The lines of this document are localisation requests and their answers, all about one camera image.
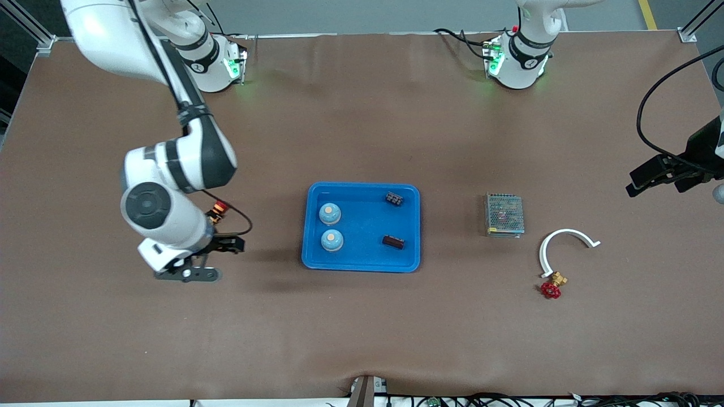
metal post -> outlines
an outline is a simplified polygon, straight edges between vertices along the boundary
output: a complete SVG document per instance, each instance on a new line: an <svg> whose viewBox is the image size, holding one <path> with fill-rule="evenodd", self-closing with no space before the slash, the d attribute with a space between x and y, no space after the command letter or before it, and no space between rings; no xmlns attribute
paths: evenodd
<svg viewBox="0 0 724 407"><path fill-rule="evenodd" d="M701 9L688 24L679 27L676 30L679 38L683 43L695 43L696 36L694 33L702 26L714 13L724 6L724 0L710 0L709 3Z"/></svg>
<svg viewBox="0 0 724 407"><path fill-rule="evenodd" d="M15 0L0 0L0 9L38 42L38 55L48 56L56 36L43 27L30 13Z"/></svg>

red valve knob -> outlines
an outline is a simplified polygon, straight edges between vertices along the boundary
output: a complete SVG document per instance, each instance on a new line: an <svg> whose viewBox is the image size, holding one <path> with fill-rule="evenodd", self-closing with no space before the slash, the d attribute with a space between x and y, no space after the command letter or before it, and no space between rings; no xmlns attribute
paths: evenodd
<svg viewBox="0 0 724 407"><path fill-rule="evenodd" d="M545 298L553 298L554 300L560 297L560 289L552 282L544 282L541 284L541 293L543 293Z"/></svg>

perforated metal box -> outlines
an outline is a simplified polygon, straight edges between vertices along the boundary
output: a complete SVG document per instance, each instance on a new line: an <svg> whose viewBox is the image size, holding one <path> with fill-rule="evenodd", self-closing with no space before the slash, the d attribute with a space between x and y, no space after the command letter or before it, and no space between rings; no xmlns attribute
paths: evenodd
<svg viewBox="0 0 724 407"><path fill-rule="evenodd" d="M485 231L494 238L519 238L525 231L523 199L507 193L485 195Z"/></svg>

brown tabletop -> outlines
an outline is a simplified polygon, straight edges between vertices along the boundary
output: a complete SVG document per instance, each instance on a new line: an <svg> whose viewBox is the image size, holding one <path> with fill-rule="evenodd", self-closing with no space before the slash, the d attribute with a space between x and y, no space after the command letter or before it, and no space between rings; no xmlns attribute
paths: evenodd
<svg viewBox="0 0 724 407"><path fill-rule="evenodd" d="M525 91L432 35L248 45L247 84L206 96L240 163L214 192L255 222L247 253L211 256L214 284L155 280L119 213L126 151L179 135L168 90L71 43L35 61L0 155L1 401L336 396L360 374L395 393L724 392L714 184L624 190L654 155L639 101L693 44L563 34ZM718 110L696 64L654 95L644 131L680 152ZM306 269L320 180L417 186L420 268ZM479 235L486 192L523 197L521 239ZM564 227L602 245L554 240L570 281L546 300L538 246Z"/></svg>

brown table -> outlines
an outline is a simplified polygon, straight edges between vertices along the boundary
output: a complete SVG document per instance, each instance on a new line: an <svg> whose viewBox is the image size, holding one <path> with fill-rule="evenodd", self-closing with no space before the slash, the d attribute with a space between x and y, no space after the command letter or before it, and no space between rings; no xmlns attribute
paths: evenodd
<svg viewBox="0 0 724 407"><path fill-rule="evenodd" d="M179 133L167 89L71 43L35 62L0 156L0 400L336 396L360 374L396 393L724 392L714 185L624 190L654 155L636 137L639 101L693 44L564 34L526 91L431 35L249 45L247 85L206 97L240 163L215 192L256 225L247 253L211 257L214 284L156 281L119 214L125 152ZM644 130L682 151L718 109L697 64L657 92ZM319 180L416 185L417 272L305 269ZM486 192L523 196L520 240L479 235ZM549 301L538 246L563 227L602 245L552 242L570 282Z"/></svg>

